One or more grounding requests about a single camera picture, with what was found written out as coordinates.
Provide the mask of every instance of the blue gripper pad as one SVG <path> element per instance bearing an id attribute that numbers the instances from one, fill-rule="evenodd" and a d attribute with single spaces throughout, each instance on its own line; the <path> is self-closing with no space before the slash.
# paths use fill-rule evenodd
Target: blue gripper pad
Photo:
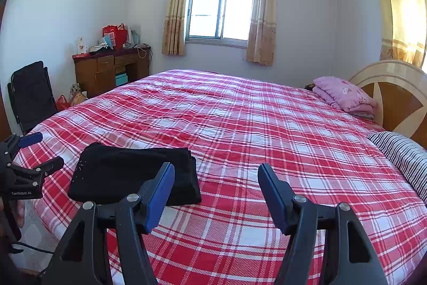
<path id="1" fill-rule="evenodd" d="M 43 140 L 43 134 L 40 132 L 29 134 L 19 140 L 18 146 L 20 148 L 26 148 L 28 146 L 40 143 Z"/>
<path id="2" fill-rule="evenodd" d="M 151 230 L 159 224 L 160 217 L 163 213 L 166 201 L 169 198 L 175 181 L 175 169 L 169 162 L 163 163 L 159 172 L 153 180 L 150 180 L 154 187 L 152 188 L 151 197 L 148 197 L 146 220 L 144 229 L 146 233 L 151 233 Z"/>
<path id="3" fill-rule="evenodd" d="M 260 165 L 258 168 L 258 183 L 260 185 L 261 191 L 266 200 L 268 210 L 270 211 L 271 217 L 273 219 L 274 225 L 285 234 L 286 229 L 288 228 L 287 216 L 286 216 L 286 204 L 285 197 L 283 196 L 283 184 L 288 185 L 287 182 L 280 181 L 273 169 L 266 163 Z"/>

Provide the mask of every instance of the yellow curtain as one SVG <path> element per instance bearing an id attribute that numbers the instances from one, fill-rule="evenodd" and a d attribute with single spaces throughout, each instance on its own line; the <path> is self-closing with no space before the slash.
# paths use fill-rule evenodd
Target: yellow curtain
<path id="1" fill-rule="evenodd" d="M 276 0 L 254 0 L 246 60 L 273 64 L 276 45 Z"/>
<path id="2" fill-rule="evenodd" d="M 427 42 L 427 0 L 381 0 L 381 60 L 402 60 L 422 67 Z"/>
<path id="3" fill-rule="evenodd" d="M 170 0 L 164 23 L 162 53 L 184 55 L 187 0 Z"/>

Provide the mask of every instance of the pink blanket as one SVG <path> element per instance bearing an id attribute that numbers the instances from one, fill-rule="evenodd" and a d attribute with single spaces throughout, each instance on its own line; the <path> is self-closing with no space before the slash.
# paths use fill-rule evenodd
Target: pink blanket
<path id="1" fill-rule="evenodd" d="M 346 113 L 375 113 L 377 102 L 351 82 L 335 76 L 323 76 L 315 79 L 314 84 L 313 92 L 335 108 Z"/>

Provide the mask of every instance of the striped pillow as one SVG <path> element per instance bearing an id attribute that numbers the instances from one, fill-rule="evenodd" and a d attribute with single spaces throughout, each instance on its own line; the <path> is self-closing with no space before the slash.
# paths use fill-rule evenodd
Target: striped pillow
<path id="1" fill-rule="evenodd" d="M 372 133 L 368 139 L 402 172 L 427 204 L 427 152 L 424 148 L 394 132 Z"/>

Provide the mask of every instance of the human hand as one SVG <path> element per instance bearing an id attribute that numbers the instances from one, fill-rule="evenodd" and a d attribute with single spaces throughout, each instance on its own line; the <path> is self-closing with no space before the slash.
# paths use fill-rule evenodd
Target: human hand
<path id="1" fill-rule="evenodd" d="M 3 201 L 0 198 L 0 212 L 4 209 Z M 24 201 L 16 201 L 16 209 L 12 212 L 15 217 L 16 224 L 19 228 L 24 227 L 25 223 L 25 202 Z"/>

